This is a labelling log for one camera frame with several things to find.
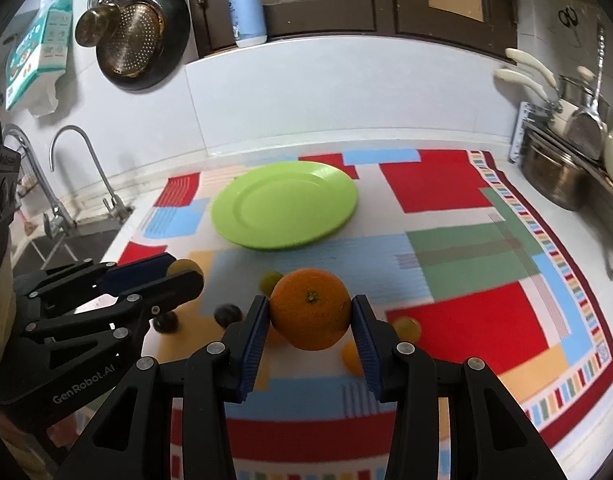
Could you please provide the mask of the large orange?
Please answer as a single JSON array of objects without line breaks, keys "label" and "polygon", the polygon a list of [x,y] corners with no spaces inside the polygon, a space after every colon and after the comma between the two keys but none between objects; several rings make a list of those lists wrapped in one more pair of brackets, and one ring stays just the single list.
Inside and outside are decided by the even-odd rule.
[{"label": "large orange", "polygon": [[351,297],[328,271],[299,269],[285,275],[273,289],[270,307],[274,329],[300,350],[326,350],[349,328]]}]

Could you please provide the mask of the steel sink basin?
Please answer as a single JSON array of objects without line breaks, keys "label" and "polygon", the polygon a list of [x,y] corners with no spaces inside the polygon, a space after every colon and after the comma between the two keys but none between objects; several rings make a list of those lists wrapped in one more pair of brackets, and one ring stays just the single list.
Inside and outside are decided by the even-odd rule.
[{"label": "steel sink basin", "polygon": [[74,234],[59,234],[54,240],[47,236],[34,238],[15,258],[14,277],[86,259],[98,263],[120,229],[119,222],[106,219],[80,224]]}]

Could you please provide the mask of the dark plum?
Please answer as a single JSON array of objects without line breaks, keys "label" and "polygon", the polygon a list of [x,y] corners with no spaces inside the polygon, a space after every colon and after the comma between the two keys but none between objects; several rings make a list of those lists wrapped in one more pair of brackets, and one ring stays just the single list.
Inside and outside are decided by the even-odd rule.
[{"label": "dark plum", "polygon": [[244,319],[244,314],[236,304],[221,304],[215,309],[213,318],[218,326],[227,330],[230,325],[241,322]]},{"label": "dark plum", "polygon": [[180,322],[178,322],[178,316],[174,311],[158,314],[152,319],[152,326],[160,334],[172,334],[178,330]]}]

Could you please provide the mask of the small yellow green fruit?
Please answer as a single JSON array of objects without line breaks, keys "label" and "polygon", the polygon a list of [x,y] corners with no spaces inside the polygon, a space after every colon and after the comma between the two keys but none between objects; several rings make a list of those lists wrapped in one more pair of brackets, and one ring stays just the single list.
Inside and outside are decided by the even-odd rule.
[{"label": "small yellow green fruit", "polygon": [[278,271],[266,272],[259,281],[259,290],[262,295],[269,297],[277,283],[284,277],[284,274]]}]

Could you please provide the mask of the green plate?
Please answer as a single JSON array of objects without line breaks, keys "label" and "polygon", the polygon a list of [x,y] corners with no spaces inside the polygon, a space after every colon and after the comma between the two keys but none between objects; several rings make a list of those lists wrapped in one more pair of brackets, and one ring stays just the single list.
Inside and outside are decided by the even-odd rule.
[{"label": "green plate", "polygon": [[230,243],[257,250],[303,246],[335,233],[358,204],[353,179],[323,162],[274,162],[218,193],[211,220]]}]

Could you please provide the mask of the small orange tangerine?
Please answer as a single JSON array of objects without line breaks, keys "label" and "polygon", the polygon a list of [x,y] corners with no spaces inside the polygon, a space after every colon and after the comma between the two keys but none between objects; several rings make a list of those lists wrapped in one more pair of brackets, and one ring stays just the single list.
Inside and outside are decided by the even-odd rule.
[{"label": "small orange tangerine", "polygon": [[349,374],[355,377],[363,377],[364,370],[361,365],[361,358],[359,357],[356,344],[354,341],[348,341],[340,352],[342,362],[349,372]]}]

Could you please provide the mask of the colourful patchwork mat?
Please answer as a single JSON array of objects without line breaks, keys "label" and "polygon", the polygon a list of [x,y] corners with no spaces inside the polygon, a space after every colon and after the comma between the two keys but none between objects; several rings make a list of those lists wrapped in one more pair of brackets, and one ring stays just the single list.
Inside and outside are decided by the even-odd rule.
[{"label": "colourful patchwork mat", "polygon": [[[613,279],[601,224],[562,210],[519,170],[477,150],[347,151],[304,156],[339,168],[358,205],[337,234],[284,252],[230,244],[210,210],[256,162],[192,171],[143,198],[102,261],[159,252],[195,260],[203,295],[180,331],[145,340],[147,356],[184,359],[221,335],[220,304],[246,310],[267,271],[335,274],[379,318],[412,318],[430,356],[480,356],[541,432],[569,479],[613,449]],[[227,405],[239,479],[383,479],[394,422],[341,356],[268,348],[256,390]]]}]

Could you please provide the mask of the teal white paper package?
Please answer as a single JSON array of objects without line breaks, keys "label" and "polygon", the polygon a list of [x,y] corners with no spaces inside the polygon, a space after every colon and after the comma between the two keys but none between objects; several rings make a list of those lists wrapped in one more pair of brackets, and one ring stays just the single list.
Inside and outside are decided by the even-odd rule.
[{"label": "teal white paper package", "polygon": [[39,118],[58,107],[56,83],[66,73],[72,32],[72,0],[52,0],[11,50],[6,64],[8,112]]}]

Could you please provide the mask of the brass strainer ladle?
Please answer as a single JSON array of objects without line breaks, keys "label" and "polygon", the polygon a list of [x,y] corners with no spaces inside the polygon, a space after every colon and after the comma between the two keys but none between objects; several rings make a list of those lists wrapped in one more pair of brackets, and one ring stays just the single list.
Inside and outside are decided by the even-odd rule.
[{"label": "brass strainer ladle", "polygon": [[160,15],[150,4],[101,3],[88,9],[76,23],[75,41],[95,48],[107,74],[135,79],[156,58],[161,47]]}]

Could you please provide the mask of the black frying pan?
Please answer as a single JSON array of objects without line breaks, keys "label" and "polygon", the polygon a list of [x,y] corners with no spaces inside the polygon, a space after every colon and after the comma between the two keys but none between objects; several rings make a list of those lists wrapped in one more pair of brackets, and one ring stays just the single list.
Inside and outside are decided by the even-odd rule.
[{"label": "black frying pan", "polygon": [[180,64],[189,35],[186,0],[119,0],[96,46],[98,65],[116,87],[147,90]]}]

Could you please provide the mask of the steel cooking pot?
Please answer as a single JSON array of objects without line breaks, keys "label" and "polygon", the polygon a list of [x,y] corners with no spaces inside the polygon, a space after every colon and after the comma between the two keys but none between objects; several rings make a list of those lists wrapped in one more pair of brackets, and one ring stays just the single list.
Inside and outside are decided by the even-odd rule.
[{"label": "steel cooking pot", "polygon": [[535,132],[524,136],[524,144],[523,176],[552,203],[566,210],[579,210],[588,194],[588,172]]}]

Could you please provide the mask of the blue white soap bottle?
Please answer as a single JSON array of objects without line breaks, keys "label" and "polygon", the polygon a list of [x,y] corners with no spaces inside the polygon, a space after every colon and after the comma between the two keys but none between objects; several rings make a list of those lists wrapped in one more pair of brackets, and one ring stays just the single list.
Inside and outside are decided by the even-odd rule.
[{"label": "blue white soap bottle", "polygon": [[227,0],[235,44],[248,48],[265,44],[267,28],[262,0]]}]

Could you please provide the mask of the steel skimmer ladle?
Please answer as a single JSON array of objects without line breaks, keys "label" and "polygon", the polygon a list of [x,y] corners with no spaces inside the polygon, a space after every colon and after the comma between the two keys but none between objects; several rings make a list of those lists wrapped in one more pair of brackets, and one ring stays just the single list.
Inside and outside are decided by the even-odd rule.
[{"label": "steel skimmer ladle", "polygon": [[603,121],[599,114],[599,96],[606,55],[605,26],[597,24],[598,66],[591,102],[579,106],[570,116],[565,136],[581,153],[592,160],[598,160],[603,150]]}]

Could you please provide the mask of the black scissors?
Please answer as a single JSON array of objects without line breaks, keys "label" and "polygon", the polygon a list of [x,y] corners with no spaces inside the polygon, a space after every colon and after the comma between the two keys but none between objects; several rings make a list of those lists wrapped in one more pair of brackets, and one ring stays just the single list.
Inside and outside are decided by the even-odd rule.
[{"label": "black scissors", "polygon": [[576,28],[579,24],[576,10],[571,6],[565,6],[558,11],[558,20],[566,28]]}]

